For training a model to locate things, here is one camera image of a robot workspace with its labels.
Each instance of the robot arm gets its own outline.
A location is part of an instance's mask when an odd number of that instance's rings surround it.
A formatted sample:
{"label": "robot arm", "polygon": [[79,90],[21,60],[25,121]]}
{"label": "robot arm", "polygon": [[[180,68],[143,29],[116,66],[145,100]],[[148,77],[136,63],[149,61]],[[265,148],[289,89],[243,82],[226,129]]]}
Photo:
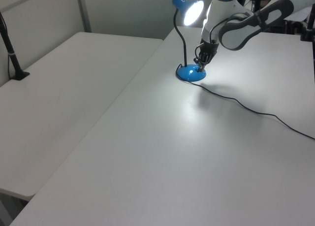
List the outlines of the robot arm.
{"label": "robot arm", "polygon": [[314,3],[315,0],[271,0],[253,14],[237,0],[212,0],[198,46],[200,53],[195,58],[199,71],[214,57],[219,42],[229,50],[240,50],[253,36]]}

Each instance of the blue lamp base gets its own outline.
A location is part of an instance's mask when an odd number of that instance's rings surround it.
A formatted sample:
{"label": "blue lamp base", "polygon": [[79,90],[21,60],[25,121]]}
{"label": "blue lamp base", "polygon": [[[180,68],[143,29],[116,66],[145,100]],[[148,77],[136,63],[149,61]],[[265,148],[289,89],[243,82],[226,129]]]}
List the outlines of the blue lamp base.
{"label": "blue lamp base", "polygon": [[199,67],[197,65],[187,65],[187,67],[180,67],[176,74],[177,76],[186,82],[196,82],[200,81],[201,79],[205,78],[206,71],[198,72]]}

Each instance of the white table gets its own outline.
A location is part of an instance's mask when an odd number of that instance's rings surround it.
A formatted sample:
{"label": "white table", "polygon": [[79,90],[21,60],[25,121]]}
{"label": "white table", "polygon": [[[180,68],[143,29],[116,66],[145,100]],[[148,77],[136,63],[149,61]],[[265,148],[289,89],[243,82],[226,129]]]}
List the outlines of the white table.
{"label": "white table", "polygon": [[0,192],[30,200],[161,42],[78,33],[3,85]]}
{"label": "white table", "polygon": [[[192,61],[201,29],[180,30]],[[182,59],[173,30],[12,225],[314,225],[315,141],[177,80]],[[315,135],[311,43],[262,33],[207,71]]]}

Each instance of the black pole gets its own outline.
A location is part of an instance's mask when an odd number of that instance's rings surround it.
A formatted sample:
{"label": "black pole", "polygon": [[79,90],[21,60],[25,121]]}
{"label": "black pole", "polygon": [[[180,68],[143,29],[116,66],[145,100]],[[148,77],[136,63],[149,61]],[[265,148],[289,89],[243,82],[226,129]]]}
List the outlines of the black pole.
{"label": "black pole", "polygon": [[12,43],[10,41],[9,35],[8,35],[8,31],[4,22],[4,19],[2,17],[2,14],[0,12],[0,33],[2,36],[2,39],[4,41],[4,44],[6,46],[6,49],[8,51],[8,55],[11,58],[12,64],[14,66],[15,69],[15,76],[12,77],[12,79],[14,80],[18,80],[21,81],[23,78],[27,77],[30,73],[29,72],[24,72],[19,64],[19,61],[15,55],[15,52],[13,50],[13,46]]}
{"label": "black pole", "polygon": [[301,35],[301,41],[310,41],[313,42],[314,35],[313,35],[313,25],[315,21],[315,4],[312,6],[309,22],[306,27],[305,34]]}
{"label": "black pole", "polygon": [[255,0],[254,12],[257,12],[260,9],[261,0]]}
{"label": "black pole", "polygon": [[185,42],[185,39],[184,39],[183,35],[182,35],[181,32],[178,30],[177,25],[176,25],[176,16],[177,16],[177,13],[178,13],[178,9],[176,9],[176,11],[175,11],[173,23],[174,23],[175,30],[177,31],[178,35],[179,35],[179,36],[181,37],[181,39],[183,40],[183,44],[184,44],[184,62],[185,62],[185,67],[187,67],[186,42]]}

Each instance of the lamp shade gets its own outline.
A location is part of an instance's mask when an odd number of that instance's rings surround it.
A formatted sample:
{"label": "lamp shade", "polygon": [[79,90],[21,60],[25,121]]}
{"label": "lamp shade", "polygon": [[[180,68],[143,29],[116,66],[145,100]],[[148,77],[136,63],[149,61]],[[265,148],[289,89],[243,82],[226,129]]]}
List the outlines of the lamp shade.
{"label": "lamp shade", "polygon": [[185,26],[194,23],[203,10],[203,1],[173,0],[173,5],[180,11]]}

